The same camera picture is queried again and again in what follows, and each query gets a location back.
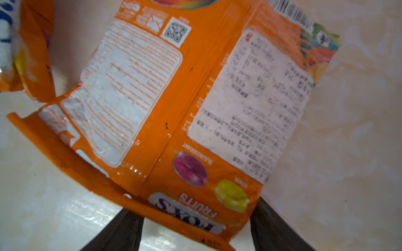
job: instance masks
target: yellow candy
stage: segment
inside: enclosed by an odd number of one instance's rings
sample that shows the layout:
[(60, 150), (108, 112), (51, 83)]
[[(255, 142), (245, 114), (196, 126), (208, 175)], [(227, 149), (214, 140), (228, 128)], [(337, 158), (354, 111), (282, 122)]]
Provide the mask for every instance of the yellow candy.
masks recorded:
[(240, 213), (246, 210), (250, 202), (246, 193), (229, 180), (221, 180), (219, 182), (215, 189), (215, 195), (227, 208)]

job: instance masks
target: qr code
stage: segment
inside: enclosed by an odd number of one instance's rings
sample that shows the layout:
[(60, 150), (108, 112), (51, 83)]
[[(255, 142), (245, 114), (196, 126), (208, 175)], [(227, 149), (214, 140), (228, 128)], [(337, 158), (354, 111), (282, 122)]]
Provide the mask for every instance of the qr code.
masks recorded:
[(161, 37), (180, 48), (190, 31), (190, 26), (172, 17), (163, 30)]

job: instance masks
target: orange candy package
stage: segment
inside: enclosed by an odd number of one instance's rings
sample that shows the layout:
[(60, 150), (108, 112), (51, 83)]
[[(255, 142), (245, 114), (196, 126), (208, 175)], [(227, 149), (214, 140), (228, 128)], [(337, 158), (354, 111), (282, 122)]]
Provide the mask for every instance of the orange candy package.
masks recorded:
[(5, 1), (0, 19), (0, 92), (23, 90), (38, 102), (55, 98), (47, 53), (53, 0)]
[(233, 250), (338, 40), (287, 0), (124, 0), (80, 83), (8, 118), (94, 193)]

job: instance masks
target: candy bag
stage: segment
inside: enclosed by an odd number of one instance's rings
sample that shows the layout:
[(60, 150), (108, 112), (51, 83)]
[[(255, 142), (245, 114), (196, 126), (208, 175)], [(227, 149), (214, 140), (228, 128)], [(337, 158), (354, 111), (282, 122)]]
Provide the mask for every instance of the candy bag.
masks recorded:
[(47, 102), (55, 90), (47, 53), (53, 0), (10, 0), (0, 4), (0, 91), (24, 92)]
[(9, 119), (89, 190), (231, 250), (339, 37), (287, 0), (191, 2), (124, 0), (80, 83)]

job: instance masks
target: marble tabletop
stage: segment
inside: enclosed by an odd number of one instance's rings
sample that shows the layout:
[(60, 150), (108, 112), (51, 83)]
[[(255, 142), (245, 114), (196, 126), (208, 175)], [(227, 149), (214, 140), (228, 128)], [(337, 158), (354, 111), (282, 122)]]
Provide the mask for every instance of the marble tabletop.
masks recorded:
[[(263, 198), (316, 250), (402, 250), (402, 1), (295, 0), (341, 36)], [(55, 0), (58, 95), (74, 86), (121, 0)], [(121, 209), (57, 170), (6, 119), (41, 104), (0, 93), (0, 250), (79, 250)], [(249, 225), (231, 242), (254, 250)], [(141, 251), (207, 250), (152, 221)]]

